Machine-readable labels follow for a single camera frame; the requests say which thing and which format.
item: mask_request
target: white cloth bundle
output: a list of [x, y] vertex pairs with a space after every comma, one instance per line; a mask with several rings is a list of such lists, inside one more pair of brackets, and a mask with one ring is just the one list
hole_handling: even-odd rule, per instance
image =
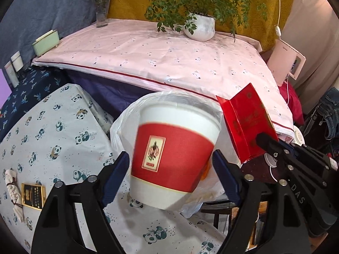
[[10, 194], [12, 203], [14, 205], [13, 211], [20, 220], [23, 221], [23, 209], [21, 203], [21, 195], [17, 184], [17, 173], [13, 170], [7, 170], [5, 172], [5, 182], [7, 185], [8, 193]]

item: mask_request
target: purple wall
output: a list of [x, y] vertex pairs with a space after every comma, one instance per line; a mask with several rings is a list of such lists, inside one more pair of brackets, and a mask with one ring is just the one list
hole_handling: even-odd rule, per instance
[[3, 75], [2, 69], [0, 69], [0, 108], [4, 105], [7, 97], [11, 94], [11, 89], [7, 84], [6, 78]]

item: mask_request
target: blue bedsheet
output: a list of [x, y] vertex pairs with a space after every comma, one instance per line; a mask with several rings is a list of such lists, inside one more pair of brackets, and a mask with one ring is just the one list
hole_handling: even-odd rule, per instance
[[134, 101], [154, 91], [83, 72], [67, 70], [72, 83], [80, 85], [114, 119]]
[[31, 108], [68, 82], [58, 68], [33, 66], [0, 110], [0, 143]]

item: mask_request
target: glass vase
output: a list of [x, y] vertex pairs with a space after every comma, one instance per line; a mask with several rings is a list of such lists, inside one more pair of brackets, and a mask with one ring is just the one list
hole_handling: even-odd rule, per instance
[[110, 0], [95, 0], [97, 28], [102, 28], [108, 25], [107, 13]]

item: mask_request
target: navy patterned fabric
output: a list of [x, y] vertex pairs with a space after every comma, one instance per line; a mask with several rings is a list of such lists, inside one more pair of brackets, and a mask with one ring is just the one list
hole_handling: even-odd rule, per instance
[[37, 66], [30, 68], [31, 71], [20, 81], [0, 110], [0, 143], [31, 108], [69, 83], [68, 76], [58, 68]]

